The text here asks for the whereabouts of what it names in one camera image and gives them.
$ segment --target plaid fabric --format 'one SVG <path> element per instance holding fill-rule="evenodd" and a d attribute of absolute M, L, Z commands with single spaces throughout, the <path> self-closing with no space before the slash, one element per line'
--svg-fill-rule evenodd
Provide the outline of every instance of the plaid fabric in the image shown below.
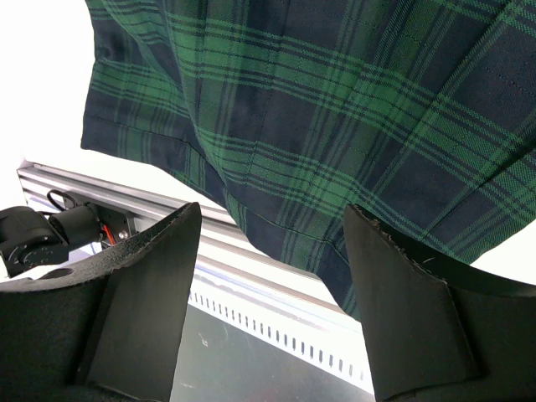
<path fill-rule="evenodd" d="M 536 216 L 536 2 L 87 0 L 82 147 L 151 163 L 358 317 L 358 204 L 472 262 Z"/>

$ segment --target red wire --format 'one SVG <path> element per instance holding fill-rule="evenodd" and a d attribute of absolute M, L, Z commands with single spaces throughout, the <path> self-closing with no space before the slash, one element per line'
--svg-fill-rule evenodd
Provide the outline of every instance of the red wire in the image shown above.
<path fill-rule="evenodd" d="M 110 229 L 108 228 L 108 225 L 104 224 L 102 226 L 102 229 L 104 229 L 106 235 L 108 236 L 108 241 L 110 241 L 111 245 L 116 245 L 116 241 L 114 240 L 114 236 L 111 233 Z"/>

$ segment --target metal rail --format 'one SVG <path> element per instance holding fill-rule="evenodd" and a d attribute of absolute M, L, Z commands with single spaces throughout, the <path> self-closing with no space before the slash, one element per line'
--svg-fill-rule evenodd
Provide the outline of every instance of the metal rail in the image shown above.
<path fill-rule="evenodd" d="M 18 175 L 29 202 L 72 191 L 131 211 L 138 231 L 188 202 L 41 165 Z M 201 209 L 190 304 L 372 394 L 361 326 L 323 283 L 258 251 L 223 209 Z"/>

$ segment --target black cable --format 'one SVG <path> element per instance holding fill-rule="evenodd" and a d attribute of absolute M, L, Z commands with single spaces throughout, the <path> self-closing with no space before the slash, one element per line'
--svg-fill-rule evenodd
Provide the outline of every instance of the black cable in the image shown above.
<path fill-rule="evenodd" d="M 50 190 L 48 193 L 47 193 L 47 200 L 58 210 L 60 211 L 65 211 L 65 207 L 62 207 L 61 205 L 59 205 L 55 199 L 52 198 L 52 194 L 55 194 L 59 197 L 62 197 L 62 198 L 67 198 L 71 203 L 73 203 L 73 207 L 76 206 L 76 201 L 74 198 L 72 198 L 70 195 L 68 195 L 67 193 L 64 193 L 63 191 L 59 191 L 59 190 Z"/>

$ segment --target textured black surface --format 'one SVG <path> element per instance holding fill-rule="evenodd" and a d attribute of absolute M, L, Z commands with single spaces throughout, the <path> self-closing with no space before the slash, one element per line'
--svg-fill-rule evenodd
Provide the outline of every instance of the textured black surface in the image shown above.
<path fill-rule="evenodd" d="M 139 235 L 69 265 L 73 271 L 67 276 L 0 284 L 0 400 L 130 400 L 72 386 L 76 369 L 110 273 L 129 270 L 162 232 L 181 225 L 187 208 L 200 219 L 197 204 L 185 206 Z"/>
<path fill-rule="evenodd" d="M 198 204 L 177 220 L 145 255 L 111 274 L 88 383 L 137 399 L 169 400 L 197 258 Z"/>
<path fill-rule="evenodd" d="M 454 261 L 357 207 L 344 224 L 378 400 L 536 400 L 536 286 Z"/>
<path fill-rule="evenodd" d="M 376 397 L 477 376 L 447 284 L 423 275 L 353 209 L 344 229 Z"/>

